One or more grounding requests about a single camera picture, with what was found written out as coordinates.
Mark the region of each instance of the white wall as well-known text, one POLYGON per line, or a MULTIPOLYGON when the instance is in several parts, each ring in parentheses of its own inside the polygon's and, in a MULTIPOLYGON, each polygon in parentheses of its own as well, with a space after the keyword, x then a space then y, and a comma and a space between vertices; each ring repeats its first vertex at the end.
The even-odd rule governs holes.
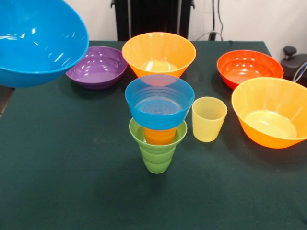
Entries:
MULTIPOLYGON (((212 30, 212 1, 194 1, 189 40, 212 30)), ((224 40, 264 41, 278 60, 283 58, 284 46, 307 53, 307 0, 220 0, 220 12, 224 40)), ((215 16, 215 29, 220 31, 217 13, 215 16)))
MULTIPOLYGON (((111 0, 65 0, 83 18, 91 40, 116 40, 115 9, 111 0)), ((194 0, 189 40, 212 29, 211 0, 194 0)), ((307 53, 307 0, 220 0, 224 40, 264 41, 274 58, 283 58, 282 48, 295 46, 307 53)), ((215 29, 219 31, 218 17, 215 29)))
POLYGON ((90 40, 117 40, 115 8, 111 0, 65 0, 82 17, 90 40))

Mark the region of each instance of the purple bowl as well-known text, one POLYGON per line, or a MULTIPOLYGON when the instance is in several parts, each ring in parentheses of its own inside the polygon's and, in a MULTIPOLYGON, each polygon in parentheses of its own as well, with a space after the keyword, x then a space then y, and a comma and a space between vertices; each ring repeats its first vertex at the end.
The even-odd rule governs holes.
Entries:
POLYGON ((91 46, 84 58, 66 72, 81 87, 101 90, 115 84, 127 68, 121 51, 107 46, 91 46))

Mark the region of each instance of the red-orange bowl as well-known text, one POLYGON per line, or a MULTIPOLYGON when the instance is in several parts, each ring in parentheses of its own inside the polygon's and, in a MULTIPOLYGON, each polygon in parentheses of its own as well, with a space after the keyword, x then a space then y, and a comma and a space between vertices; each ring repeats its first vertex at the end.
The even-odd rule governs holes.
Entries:
POLYGON ((234 50, 220 56, 217 69, 233 90, 242 82, 258 77, 283 78, 283 68, 271 56, 254 50, 234 50))

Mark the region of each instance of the green cup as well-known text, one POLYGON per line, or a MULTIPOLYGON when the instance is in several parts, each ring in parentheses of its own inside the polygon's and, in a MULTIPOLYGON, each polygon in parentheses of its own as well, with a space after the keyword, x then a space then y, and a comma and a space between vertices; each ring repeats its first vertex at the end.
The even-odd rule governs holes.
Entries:
POLYGON ((169 167, 172 161, 176 145, 185 137, 188 127, 183 121, 177 128, 175 138, 168 145, 151 145, 146 142, 143 127, 140 126, 133 118, 129 123, 129 130, 132 137, 139 144, 144 164, 151 173, 163 173, 169 167))

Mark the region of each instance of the plastic bowl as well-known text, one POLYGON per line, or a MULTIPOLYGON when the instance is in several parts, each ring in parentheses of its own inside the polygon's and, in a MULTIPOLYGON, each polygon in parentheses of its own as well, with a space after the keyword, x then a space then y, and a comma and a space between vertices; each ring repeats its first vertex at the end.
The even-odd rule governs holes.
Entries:
POLYGON ((217 69, 232 89, 252 78, 283 78, 283 68, 275 59, 253 50, 234 50, 223 54, 217 60, 217 69))
POLYGON ((52 81, 79 62, 88 45, 83 21, 64 1, 0 1, 0 85, 52 81))
POLYGON ((66 75, 84 88, 101 90, 115 84, 126 68, 121 51, 107 46, 92 46, 66 75))
POLYGON ((196 49, 189 40, 161 32, 131 38, 122 53, 138 77, 163 73, 179 78, 196 57, 196 49))
POLYGON ((195 95, 184 80, 153 74, 133 80, 125 97, 137 123, 153 130, 167 130, 184 121, 195 95))
POLYGON ((278 78, 240 84, 232 106, 244 132, 268 148, 281 149, 307 139, 307 88, 278 78))

